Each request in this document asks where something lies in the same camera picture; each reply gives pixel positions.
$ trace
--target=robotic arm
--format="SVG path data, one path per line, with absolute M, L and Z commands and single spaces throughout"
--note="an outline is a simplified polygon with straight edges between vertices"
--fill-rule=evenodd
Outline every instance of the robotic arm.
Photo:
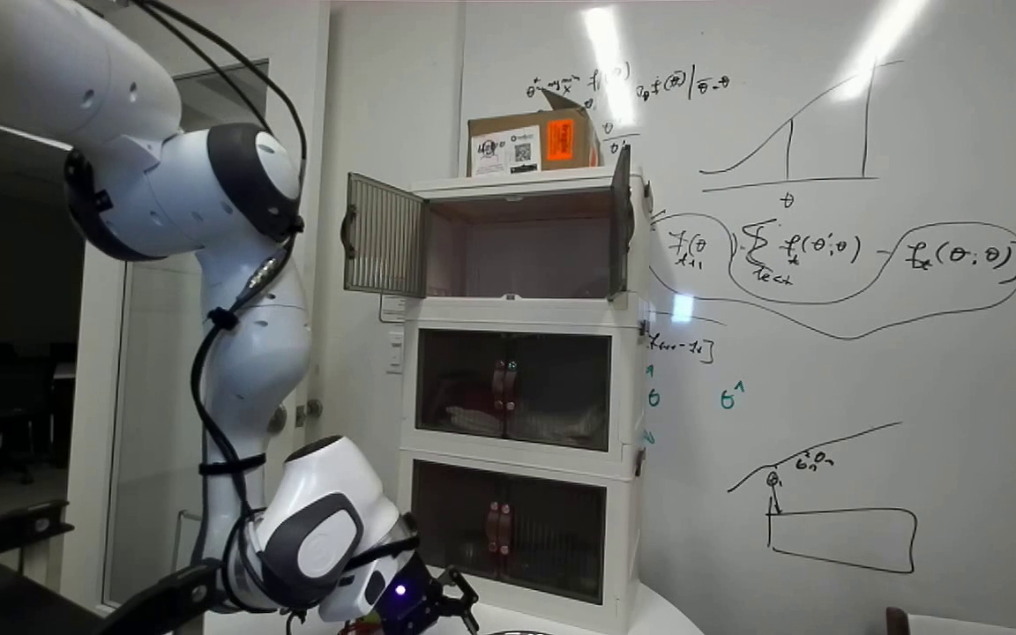
M 133 0 L 157 23 L 182 13 Z M 288 266 L 298 232 L 302 159 L 255 125 L 180 130 L 173 77 L 74 0 L 0 0 L 0 128 L 70 144 L 70 216 L 120 260 L 193 255 L 211 319 L 193 359 L 209 434 L 197 561 L 241 610 L 312 610 L 323 621 L 378 616 L 384 632 L 422 632 L 439 596 L 416 537 L 344 438 L 287 462 L 264 511 L 250 504 L 264 423 L 308 370 L 310 330 Z

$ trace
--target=sticker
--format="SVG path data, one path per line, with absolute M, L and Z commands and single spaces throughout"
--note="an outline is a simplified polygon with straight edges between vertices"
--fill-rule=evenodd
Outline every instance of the sticker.
M 575 159 L 575 121 L 545 121 L 542 163 Z
M 516 128 L 481 136 L 468 144 L 471 172 L 535 172 L 538 171 L 538 128 Z

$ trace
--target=whiteboard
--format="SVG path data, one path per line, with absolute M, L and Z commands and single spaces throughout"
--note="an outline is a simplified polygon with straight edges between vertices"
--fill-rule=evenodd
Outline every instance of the whiteboard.
M 858 57 L 889 8 L 629 0 L 616 63 L 581 5 L 467 8 L 463 118 L 559 91 L 652 185 L 641 577 L 704 632 L 1016 626 L 1016 5 Z

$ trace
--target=orange label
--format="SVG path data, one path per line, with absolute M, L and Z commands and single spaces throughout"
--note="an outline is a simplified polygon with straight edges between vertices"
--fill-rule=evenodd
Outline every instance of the orange label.
M 542 163 L 571 163 L 571 159 L 575 159 L 575 121 L 545 121 Z

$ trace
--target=white cabinet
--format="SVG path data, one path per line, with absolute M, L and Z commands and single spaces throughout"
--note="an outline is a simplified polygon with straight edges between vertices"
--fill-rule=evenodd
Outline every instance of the white cabinet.
M 608 171 L 397 192 L 349 177 L 344 285 L 416 297 L 397 509 L 481 601 L 623 632 L 650 188 Z

